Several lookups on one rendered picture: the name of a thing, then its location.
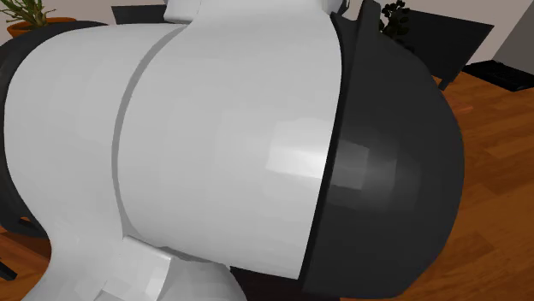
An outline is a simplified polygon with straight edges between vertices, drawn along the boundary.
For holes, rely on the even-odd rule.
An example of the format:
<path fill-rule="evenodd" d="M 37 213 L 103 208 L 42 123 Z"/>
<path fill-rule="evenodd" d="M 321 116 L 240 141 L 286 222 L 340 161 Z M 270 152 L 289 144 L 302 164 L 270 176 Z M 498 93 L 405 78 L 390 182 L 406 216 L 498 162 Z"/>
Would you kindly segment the dark leafy plant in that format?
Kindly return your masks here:
<path fill-rule="evenodd" d="M 392 39 L 407 35 L 410 31 L 406 25 L 409 22 L 409 17 L 407 16 L 409 12 L 410 9 L 406 6 L 404 0 L 396 0 L 393 3 L 386 4 L 381 13 L 387 21 L 379 21 L 379 32 Z"/>

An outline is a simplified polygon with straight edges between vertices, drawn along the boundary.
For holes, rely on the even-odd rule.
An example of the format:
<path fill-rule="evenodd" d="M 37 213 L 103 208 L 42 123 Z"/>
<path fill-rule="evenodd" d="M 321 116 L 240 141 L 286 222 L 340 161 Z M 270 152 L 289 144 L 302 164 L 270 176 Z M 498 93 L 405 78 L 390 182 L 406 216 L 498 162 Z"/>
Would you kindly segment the dark chair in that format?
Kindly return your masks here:
<path fill-rule="evenodd" d="M 117 25 L 166 23 L 165 4 L 117 5 L 111 7 Z"/>

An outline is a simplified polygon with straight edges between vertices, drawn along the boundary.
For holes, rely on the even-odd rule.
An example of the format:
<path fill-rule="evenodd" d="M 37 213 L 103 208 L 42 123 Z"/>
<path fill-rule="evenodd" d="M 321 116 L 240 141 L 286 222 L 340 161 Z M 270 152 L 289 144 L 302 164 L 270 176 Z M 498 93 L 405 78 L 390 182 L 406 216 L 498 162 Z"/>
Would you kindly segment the black table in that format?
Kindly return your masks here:
<path fill-rule="evenodd" d="M 409 29 L 401 39 L 418 57 L 444 91 L 472 58 L 494 25 L 436 15 L 411 9 L 407 13 Z"/>

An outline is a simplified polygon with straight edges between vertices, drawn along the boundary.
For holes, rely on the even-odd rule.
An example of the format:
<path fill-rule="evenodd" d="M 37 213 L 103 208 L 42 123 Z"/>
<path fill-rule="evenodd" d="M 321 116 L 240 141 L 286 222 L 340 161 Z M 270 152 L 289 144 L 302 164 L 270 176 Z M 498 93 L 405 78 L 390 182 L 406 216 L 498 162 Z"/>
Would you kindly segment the black floor mat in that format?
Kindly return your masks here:
<path fill-rule="evenodd" d="M 475 62 L 462 71 L 505 90 L 516 92 L 534 87 L 534 75 L 494 60 Z"/>

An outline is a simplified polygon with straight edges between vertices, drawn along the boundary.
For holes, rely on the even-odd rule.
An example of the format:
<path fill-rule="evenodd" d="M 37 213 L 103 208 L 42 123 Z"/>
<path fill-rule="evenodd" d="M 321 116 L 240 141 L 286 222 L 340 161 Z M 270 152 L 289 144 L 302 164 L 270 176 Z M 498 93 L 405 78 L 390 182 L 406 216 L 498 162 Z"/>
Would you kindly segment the potted green plant orange pot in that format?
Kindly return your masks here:
<path fill-rule="evenodd" d="M 4 5 L 0 12 L 9 17 L 6 30 L 12 38 L 42 27 L 75 21 L 71 17 L 49 17 L 55 10 L 45 11 L 43 0 L 0 0 L 0 3 Z"/>

